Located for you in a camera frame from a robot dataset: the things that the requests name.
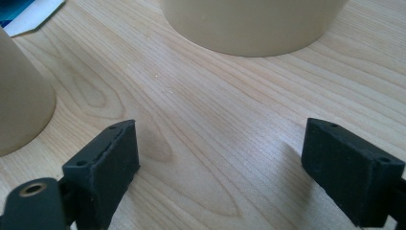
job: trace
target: beige cylindrical object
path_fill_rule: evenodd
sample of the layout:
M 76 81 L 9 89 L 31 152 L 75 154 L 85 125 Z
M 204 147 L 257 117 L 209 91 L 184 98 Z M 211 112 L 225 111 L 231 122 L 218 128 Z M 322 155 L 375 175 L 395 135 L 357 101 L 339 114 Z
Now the beige cylindrical object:
M 51 85 L 0 28 L 0 156 L 32 141 L 55 105 Z
M 287 54 L 311 44 L 348 0 L 161 0 L 190 41 L 236 56 Z

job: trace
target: wood grain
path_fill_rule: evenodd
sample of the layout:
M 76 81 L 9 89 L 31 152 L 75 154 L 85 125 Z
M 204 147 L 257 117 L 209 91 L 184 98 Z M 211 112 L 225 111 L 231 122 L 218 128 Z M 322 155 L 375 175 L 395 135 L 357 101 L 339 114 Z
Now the wood grain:
M 142 168 L 110 229 L 355 229 L 302 169 L 308 117 L 406 161 L 402 0 L 350 0 L 322 38 L 278 57 L 194 45 L 155 0 L 69 0 L 14 41 L 57 105 L 36 139 L 0 159 L 0 208 L 27 180 L 61 178 L 125 119 L 137 121 Z

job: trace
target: screw hole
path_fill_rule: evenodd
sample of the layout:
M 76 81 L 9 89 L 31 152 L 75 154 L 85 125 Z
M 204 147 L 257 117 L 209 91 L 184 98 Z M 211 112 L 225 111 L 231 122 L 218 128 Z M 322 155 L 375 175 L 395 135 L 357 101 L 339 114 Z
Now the screw hole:
M 388 158 L 386 158 L 386 157 L 379 157 L 378 159 L 379 159 L 380 161 L 384 162 L 384 163 L 389 163 L 389 162 L 391 162 L 391 160 L 388 159 Z
M 78 161 L 77 166 L 84 166 L 87 164 L 87 161 Z
M 34 183 L 22 189 L 20 191 L 20 195 L 23 197 L 34 196 L 41 193 L 43 190 L 45 190 L 46 187 L 47 184 L 45 183 Z

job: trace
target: light wooden surface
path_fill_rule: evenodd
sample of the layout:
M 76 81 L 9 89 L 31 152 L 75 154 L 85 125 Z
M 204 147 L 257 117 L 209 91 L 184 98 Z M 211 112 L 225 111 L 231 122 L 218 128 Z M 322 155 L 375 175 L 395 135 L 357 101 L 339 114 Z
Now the light wooden surface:
M 0 158 L 0 208 L 27 180 L 61 178 L 66 160 L 126 119 L 142 167 L 110 229 L 354 229 L 302 169 L 308 117 L 406 161 L 404 0 L 350 0 L 321 39 L 278 57 L 198 47 L 156 0 L 68 0 L 14 41 L 57 106 L 36 139 Z

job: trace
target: cream-colored container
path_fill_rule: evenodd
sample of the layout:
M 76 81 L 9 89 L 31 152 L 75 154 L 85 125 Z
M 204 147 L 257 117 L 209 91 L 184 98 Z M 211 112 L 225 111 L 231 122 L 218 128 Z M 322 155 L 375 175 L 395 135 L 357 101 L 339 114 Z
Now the cream-colored container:
M 0 28 L 0 156 L 32 141 L 55 105 L 51 85 Z
M 348 0 L 161 0 L 170 25 L 220 53 L 266 57 L 317 40 Z

